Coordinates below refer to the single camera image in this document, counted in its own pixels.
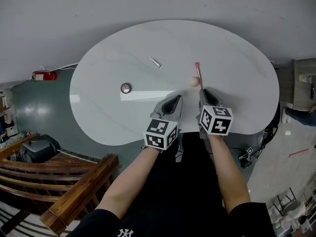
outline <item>small ball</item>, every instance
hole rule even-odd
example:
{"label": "small ball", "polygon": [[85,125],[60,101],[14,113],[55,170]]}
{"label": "small ball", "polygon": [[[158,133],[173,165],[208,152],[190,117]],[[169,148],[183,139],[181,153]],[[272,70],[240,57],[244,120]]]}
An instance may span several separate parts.
{"label": "small ball", "polygon": [[192,77],[190,79],[190,86],[191,87],[196,87],[199,85],[199,79],[197,77]]}

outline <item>t-shirt logo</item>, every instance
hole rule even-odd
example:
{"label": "t-shirt logo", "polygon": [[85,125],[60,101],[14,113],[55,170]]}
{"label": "t-shirt logo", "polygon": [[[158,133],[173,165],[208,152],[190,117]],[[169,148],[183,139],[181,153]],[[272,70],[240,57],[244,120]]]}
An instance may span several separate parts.
{"label": "t-shirt logo", "polygon": [[132,230],[129,230],[129,229],[121,229],[119,231],[119,235],[118,237],[132,237],[132,233],[133,231]]}

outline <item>pink brush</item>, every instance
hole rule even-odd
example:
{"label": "pink brush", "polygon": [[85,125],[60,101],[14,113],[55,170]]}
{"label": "pink brush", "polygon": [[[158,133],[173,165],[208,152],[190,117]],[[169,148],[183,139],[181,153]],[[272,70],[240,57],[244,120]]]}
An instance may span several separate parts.
{"label": "pink brush", "polygon": [[199,70],[199,62],[195,62],[194,65],[196,66],[196,69],[197,69],[197,76],[198,76],[198,79],[199,79],[199,84],[201,85],[201,89],[203,89],[201,71]]}

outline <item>forearm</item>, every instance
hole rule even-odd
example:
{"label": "forearm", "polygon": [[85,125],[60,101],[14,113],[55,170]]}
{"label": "forearm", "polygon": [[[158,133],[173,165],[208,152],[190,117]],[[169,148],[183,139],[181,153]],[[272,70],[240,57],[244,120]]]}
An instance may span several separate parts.
{"label": "forearm", "polygon": [[225,209],[228,213],[237,205],[250,202],[248,188],[228,147],[220,136],[208,136],[211,146],[217,178]]}
{"label": "forearm", "polygon": [[115,179],[96,209],[108,210],[121,219],[142,190],[158,155],[155,148],[145,148]]}

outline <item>white table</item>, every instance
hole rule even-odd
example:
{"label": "white table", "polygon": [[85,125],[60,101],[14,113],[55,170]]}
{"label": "white table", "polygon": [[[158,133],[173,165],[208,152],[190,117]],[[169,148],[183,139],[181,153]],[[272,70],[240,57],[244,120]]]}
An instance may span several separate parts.
{"label": "white table", "polygon": [[[150,56],[163,64],[160,70]],[[167,94],[184,96],[182,132],[198,131],[198,90],[189,81],[200,62],[204,87],[212,87],[234,113],[233,133],[254,134],[275,115],[279,87],[267,57],[224,29],[187,20],[161,20],[115,33],[91,48],[70,86],[81,129],[105,145],[143,139],[149,115]],[[128,82],[132,92],[123,95]]]}

